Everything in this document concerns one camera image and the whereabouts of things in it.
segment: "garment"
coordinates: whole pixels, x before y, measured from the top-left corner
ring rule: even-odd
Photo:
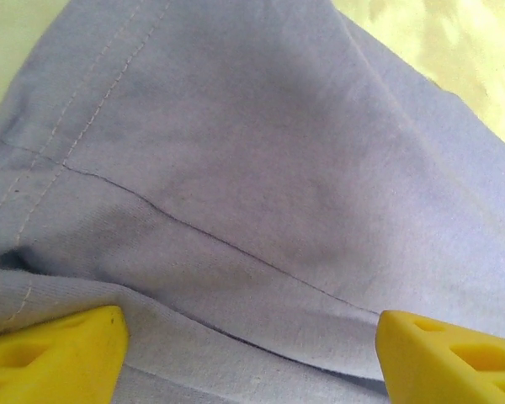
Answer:
[[[0,332],[104,304],[116,403],[386,402],[380,311],[505,337],[505,145],[328,1],[72,0],[0,107]]]

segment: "seam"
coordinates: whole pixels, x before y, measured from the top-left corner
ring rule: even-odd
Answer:
[[[56,182],[56,180],[60,177],[61,173],[63,173],[63,170],[65,168],[65,163],[69,159],[70,155],[72,154],[73,150],[77,146],[78,142],[82,139],[82,137],[86,134],[86,132],[90,129],[90,126],[92,126],[92,123],[95,121],[95,118],[98,116],[99,112],[101,111],[101,108],[103,108],[104,103],[106,100],[109,98],[110,94],[113,92],[115,87],[118,85],[120,82],[121,78],[124,76],[125,72],[127,71],[127,68],[129,67],[129,64],[131,61],[135,58],[136,55],[146,46],[146,42],[152,37],[153,31],[159,26],[159,24],[162,22],[163,17],[165,16],[168,7],[170,7],[172,0],[169,0],[165,8],[163,9],[161,15],[159,15],[159,18],[157,19],[157,22],[150,28],[144,39],[142,40],[141,44],[138,45],[133,53],[127,58],[125,61],[124,67],[121,69],[120,74],[117,76],[117,78],[114,79],[114,82],[110,86],[110,88],[107,90],[106,94],[103,96],[101,101],[99,102],[97,108],[93,112],[92,118],[87,122],[86,126],[84,129],[81,131],[79,134],[78,138],[73,142],[72,146],[70,147],[69,151],[66,154],[66,158],[64,158],[61,162],[60,169],[58,172],[55,174],[54,178],[48,183],[48,185],[45,187],[43,192],[40,194],[40,197],[38,198],[37,202],[35,202],[34,206],[32,209],[29,210],[28,214],[24,218],[24,221],[19,228],[19,231],[17,232],[17,235],[15,236],[15,247],[18,247],[20,244],[20,237],[23,234],[23,231],[26,227],[26,224],[29,222],[30,217],[34,213],[34,211],[37,209],[37,207],[40,205],[41,200],[45,197],[46,193],[51,189],[52,185]]]
[[[31,293],[32,293],[32,279],[28,281],[28,289],[26,290],[26,295],[24,295],[23,301],[20,302],[19,309],[16,312],[14,312],[9,317],[9,319],[7,319],[2,325],[12,322],[15,319],[15,317],[20,314],[20,312],[26,307],[26,303],[28,302],[28,298]]]
[[[9,186],[8,190],[6,191],[6,193],[0,199],[0,208],[6,203],[6,201],[8,200],[9,195],[13,191],[13,188],[19,182],[19,180],[22,178],[23,174],[24,173],[30,173],[32,171],[32,169],[34,168],[35,164],[38,161],[38,157],[40,157],[43,154],[43,152],[46,150],[46,148],[50,145],[50,143],[52,142],[52,140],[55,138],[56,132],[58,131],[58,128],[60,127],[60,124],[63,121],[63,118],[64,118],[67,110],[69,109],[69,107],[71,106],[71,104],[73,103],[73,101],[75,100],[75,98],[77,97],[77,95],[79,93],[79,90],[81,88],[83,88],[88,83],[88,79],[89,79],[91,73],[93,72],[93,69],[98,65],[98,63],[101,60],[101,58],[110,49],[110,46],[113,44],[114,40],[118,37],[118,35],[120,35],[124,31],[124,29],[127,28],[127,26],[129,25],[129,23],[131,22],[131,20],[135,17],[136,13],[140,9],[140,7],[144,3],[144,1],[145,0],[140,0],[139,1],[139,3],[137,4],[136,8],[133,10],[132,14],[130,15],[130,17],[125,21],[125,23],[120,27],[120,29],[118,29],[118,31],[116,31],[116,33],[114,34],[114,36],[109,40],[109,42],[107,42],[107,44],[104,46],[104,48],[98,53],[98,55],[96,56],[96,58],[93,61],[92,65],[88,68],[88,71],[86,72],[86,74],[82,78],[82,81],[76,86],[75,90],[73,91],[72,95],[70,96],[69,100],[67,101],[66,106],[61,111],[60,117],[58,118],[58,121],[56,122],[56,124],[52,128],[50,136],[47,139],[47,142],[36,152],[36,154],[34,156],[34,159],[32,160],[32,163],[30,163],[30,166],[29,166],[28,170],[21,171],[21,173],[18,175],[18,177],[16,177],[16,179],[14,179],[14,181],[11,183],[11,185]]]
[[[0,137],[0,143],[2,143],[3,145],[7,146],[7,147],[11,147],[13,149],[18,149],[18,150],[22,150],[23,152],[28,152],[30,154],[38,154],[37,151],[34,151],[34,150],[31,150],[29,149],[28,147],[22,147],[22,146],[19,146],[19,145],[13,145],[7,141],[5,141],[4,139],[2,139]],[[57,162],[55,159],[53,159],[52,157],[48,157],[48,156],[43,156],[43,155],[39,155],[39,158],[42,159],[42,160],[46,160],[47,162],[53,162],[55,165],[57,166],[60,166],[61,163],[60,162]]]
[[[251,341],[246,340],[243,337],[238,337],[237,335],[234,335],[234,334],[232,334],[232,333],[230,333],[228,331],[225,331],[222,328],[220,328],[218,326],[215,326],[214,324],[210,324],[209,322],[207,322],[205,320],[202,320],[202,319],[198,318],[195,315],[192,315],[192,314],[190,314],[188,312],[182,311],[182,310],[178,309],[175,305],[169,304],[166,301],[162,301],[161,303],[164,304],[166,307],[168,307],[170,310],[173,310],[173,311],[177,312],[180,316],[184,316],[185,318],[188,318],[190,321],[196,322],[197,324],[200,324],[202,327],[206,327],[206,328],[210,329],[211,331],[217,332],[218,334],[220,334],[220,335],[222,335],[224,337],[230,338],[230,339],[232,339],[234,341],[237,341],[239,343],[243,343],[243,344],[247,345],[248,347],[259,349],[260,351],[263,351],[263,352],[265,352],[267,354],[271,354],[271,355],[273,355],[273,356],[275,356],[277,358],[288,360],[288,361],[290,361],[290,362],[292,362],[294,364],[300,364],[302,366],[305,366],[308,369],[320,370],[321,372],[326,372],[326,373],[329,373],[329,374],[345,375],[345,376],[349,376],[349,377],[355,377],[355,378],[361,378],[361,379],[367,379],[367,380],[377,380],[377,379],[371,379],[371,378],[363,378],[361,376],[354,376],[354,375],[349,374],[349,373],[338,373],[338,372],[335,372],[334,370],[329,370],[329,369],[326,369],[326,368],[321,368],[321,367],[318,367],[318,366],[316,366],[314,364],[308,364],[307,362],[303,362],[303,361],[301,361],[299,359],[291,358],[291,357],[286,356],[286,355],[284,355],[282,353],[278,353],[278,352],[276,352],[276,351],[274,351],[272,349],[264,348],[261,345],[258,345],[256,343],[253,343]]]
[[[223,238],[220,238],[218,236],[215,236],[214,234],[211,234],[209,233],[208,231],[205,231],[205,230],[202,230],[201,228],[191,224],[191,223],[188,223],[187,221],[184,221],[182,219],[179,219],[177,216],[174,216],[168,212],[166,212],[165,210],[161,209],[159,206],[157,206],[156,204],[154,204],[153,202],[151,202],[148,198],[142,196],[141,194],[138,194],[137,192],[131,190],[131,189],[128,189],[127,187],[123,186],[123,185],[120,185],[119,183],[115,183],[114,181],[106,178],[106,177],[103,177],[101,175],[98,175],[98,174],[95,174],[95,173],[89,173],[89,172],[85,172],[85,171],[81,171],[81,170],[76,170],[74,168],[71,168],[71,167],[68,167],[65,163],[62,163],[62,168],[61,169],[67,169],[73,173],[77,173],[77,174],[81,174],[81,175],[85,175],[85,176],[88,176],[88,177],[93,177],[93,178],[97,178],[97,179],[100,179],[102,181],[104,181],[105,183],[108,183],[110,185],[113,185],[115,186],[116,188],[119,188],[119,189],[122,189],[124,190],[125,192],[131,194],[131,195],[134,195],[136,198],[142,200],[144,203],[150,205],[150,207],[152,207],[155,211],[159,212],[160,214],[162,215],[165,215],[168,219],[172,220],[172,221],[175,221],[177,223],[179,223],[180,225],[183,225],[183,226],[186,226],[194,231],[197,231],[198,233],[204,235],[204,236],[207,236],[217,242],[220,242],[226,246],[228,246],[229,248],[233,249],[233,250],[236,250],[238,251],[239,253],[241,254],[244,254],[246,255],[247,257],[250,257],[252,258],[253,260],[263,264],[263,265],[266,265],[267,267],[285,275],[285,276],[288,276],[290,277],[291,279],[295,280],[296,282],[299,282],[300,284],[303,284],[304,286],[307,286],[309,288],[312,288],[313,290],[321,293],[322,295],[325,295],[327,297],[330,297],[332,299],[335,299],[337,301],[340,301],[342,303],[344,303],[345,305],[348,305],[350,307],[353,307],[357,310],[361,310],[361,311],[364,311],[364,312],[367,312],[369,314],[373,314],[375,316],[379,316],[380,313],[376,312],[376,311],[373,311],[373,310],[369,310],[369,309],[366,309],[366,308],[363,308],[363,307],[360,307],[360,306],[357,306],[353,303],[350,303],[349,301],[345,300],[345,299],[341,299],[339,297],[336,297],[336,296],[333,296],[329,293],[327,293],[325,290],[322,290],[320,288],[318,288],[317,286],[313,285],[313,284],[309,284],[308,282],[304,281],[303,279],[300,279],[296,276],[294,276],[293,274],[291,274],[290,272],[284,270],[284,269],[281,269],[279,267],[277,267],[276,265],[264,260],[263,258],[260,258],[260,257],[257,257],[256,255],[252,254],[251,252],[248,252],[247,250],[241,248],[241,247],[238,247],[234,244],[232,244],[231,242],[228,242],[227,240],[223,239]]]

